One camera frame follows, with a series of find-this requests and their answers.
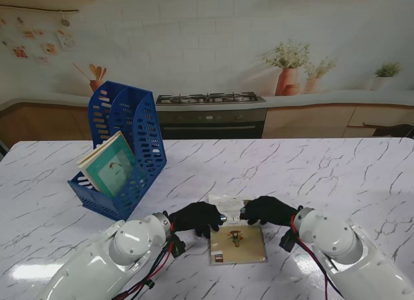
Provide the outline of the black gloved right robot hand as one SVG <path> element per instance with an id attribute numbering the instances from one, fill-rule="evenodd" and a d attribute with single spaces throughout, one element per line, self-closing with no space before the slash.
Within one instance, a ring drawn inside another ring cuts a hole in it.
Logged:
<path id="1" fill-rule="evenodd" d="M 276 226 L 290 226 L 291 218 L 298 210 L 270 196 L 260 196 L 250 200 L 241 209 L 239 218 L 248 225 L 260 222 L 261 225 L 271 223 Z"/>

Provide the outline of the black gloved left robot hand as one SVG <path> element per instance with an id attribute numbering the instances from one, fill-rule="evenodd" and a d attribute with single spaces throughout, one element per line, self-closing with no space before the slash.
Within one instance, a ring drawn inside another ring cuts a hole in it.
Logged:
<path id="1" fill-rule="evenodd" d="M 194 230 L 198 237 L 210 239 L 211 230 L 217 232 L 224 224 L 221 216 L 215 205 L 194 202 L 169 214 L 169 221 L 174 232 Z"/>

